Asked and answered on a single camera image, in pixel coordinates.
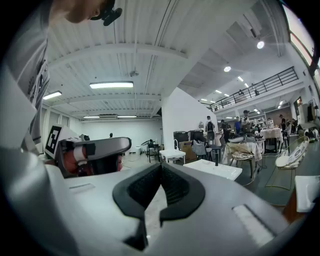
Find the backpack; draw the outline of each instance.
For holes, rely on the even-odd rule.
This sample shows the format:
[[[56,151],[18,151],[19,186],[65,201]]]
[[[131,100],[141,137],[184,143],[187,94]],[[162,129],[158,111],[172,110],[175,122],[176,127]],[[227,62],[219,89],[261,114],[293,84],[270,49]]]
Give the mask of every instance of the backpack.
[[[209,131],[213,131],[213,130],[214,130],[214,124],[213,124],[211,121],[209,121],[209,122],[208,122],[207,131],[209,132]]]

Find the cardboard box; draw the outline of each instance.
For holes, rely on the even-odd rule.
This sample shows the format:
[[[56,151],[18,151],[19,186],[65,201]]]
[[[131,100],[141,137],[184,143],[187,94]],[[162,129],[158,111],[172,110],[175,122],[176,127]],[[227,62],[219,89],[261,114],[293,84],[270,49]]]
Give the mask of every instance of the cardboard box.
[[[185,163],[197,160],[197,155],[191,149],[192,141],[183,141],[179,143],[179,148],[185,152]]]

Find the fluorescent light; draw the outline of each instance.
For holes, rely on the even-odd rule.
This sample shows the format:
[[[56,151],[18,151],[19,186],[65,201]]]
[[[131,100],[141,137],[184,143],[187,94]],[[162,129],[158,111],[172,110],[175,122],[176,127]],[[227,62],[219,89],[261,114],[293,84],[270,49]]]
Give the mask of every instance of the fluorescent light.
[[[264,41],[260,41],[258,42],[258,44],[256,45],[256,47],[258,47],[258,49],[262,49],[265,46],[265,42]]]
[[[92,82],[90,83],[90,87],[92,89],[100,89],[100,88],[132,88],[134,87],[134,82]]]
[[[44,96],[43,99],[44,100],[48,100],[48,99],[51,99],[51,98],[54,98],[54,97],[57,97],[57,96],[61,96],[61,95],[62,95],[62,92],[58,90],[58,91],[49,93],[48,95]]]
[[[136,115],[118,115],[118,118],[136,118]]]
[[[100,116],[84,116],[83,118],[92,119],[92,118],[100,118]]]
[[[231,70],[231,67],[230,66],[226,66],[225,68],[224,68],[224,72],[229,72]]]

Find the metal railing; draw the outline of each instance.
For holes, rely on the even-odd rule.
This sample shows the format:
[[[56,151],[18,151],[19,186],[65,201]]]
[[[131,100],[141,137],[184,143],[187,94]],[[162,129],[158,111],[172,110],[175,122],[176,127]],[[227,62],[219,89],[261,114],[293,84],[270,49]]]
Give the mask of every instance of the metal railing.
[[[290,82],[298,80],[294,67],[290,67],[280,73],[277,73],[265,80],[251,85],[249,88],[242,89],[229,97],[225,97],[215,103],[205,104],[210,106],[211,111],[221,110],[236,103],[264,94],[278,87],[284,86]]]

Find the ceiling beam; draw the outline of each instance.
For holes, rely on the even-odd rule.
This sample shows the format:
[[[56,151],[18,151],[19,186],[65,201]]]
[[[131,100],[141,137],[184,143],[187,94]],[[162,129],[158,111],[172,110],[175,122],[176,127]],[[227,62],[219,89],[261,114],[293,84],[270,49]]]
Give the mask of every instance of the ceiling beam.
[[[137,114],[152,114],[153,109],[138,109]],[[69,115],[72,116],[85,116],[85,115],[104,115],[104,114],[126,114],[126,115],[135,115],[135,109],[113,109],[113,110],[89,110],[89,111],[73,111]]]
[[[150,54],[156,56],[162,56],[166,58],[173,58],[178,60],[187,60],[188,56],[180,51],[154,46],[149,44],[140,44],[136,46],[137,54]],[[134,54],[134,43],[110,43],[104,45],[96,45],[93,47],[77,50],[70,54],[67,54],[61,58],[58,58],[49,63],[50,69],[58,68],[61,65],[65,65],[70,62],[77,61],[86,57],[100,56],[101,54]]]
[[[65,100],[58,100],[53,102],[50,106],[56,107],[63,104],[88,102],[88,101],[105,101],[105,100],[137,100],[137,101],[159,101],[160,95],[149,95],[149,94],[104,94],[104,95],[93,95],[84,96],[77,98],[70,98]]]

